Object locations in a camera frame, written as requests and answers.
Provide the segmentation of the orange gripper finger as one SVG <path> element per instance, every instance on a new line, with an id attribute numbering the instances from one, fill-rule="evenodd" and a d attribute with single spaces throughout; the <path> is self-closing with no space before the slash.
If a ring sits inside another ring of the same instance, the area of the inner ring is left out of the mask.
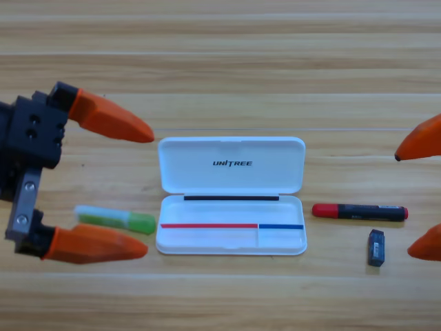
<path id="1" fill-rule="evenodd" d="M 440 114 L 422 122 L 395 152 L 396 161 L 440 156 Z"/>
<path id="2" fill-rule="evenodd" d="M 78 224 L 67 230 L 46 226 L 43 213 L 35 210 L 30 231 L 15 241 L 18 254 L 73 264 L 140 259 L 148 247 L 138 239 L 116 230 Z"/>
<path id="3" fill-rule="evenodd" d="M 408 254 L 417 259 L 441 261 L 440 233 L 441 225 L 433 226 L 407 249 Z"/>

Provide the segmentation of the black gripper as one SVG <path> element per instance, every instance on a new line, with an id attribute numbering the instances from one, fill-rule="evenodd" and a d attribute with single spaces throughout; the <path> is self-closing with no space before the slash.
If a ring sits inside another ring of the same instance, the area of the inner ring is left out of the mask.
<path id="1" fill-rule="evenodd" d="M 111 139 L 151 143 L 154 132 L 142 119 L 116 103 L 63 82 L 49 95 L 36 91 L 1 103 L 1 200 L 12 203 L 6 239 L 30 233 L 43 168 L 61 158 L 62 139 L 70 120 Z"/>

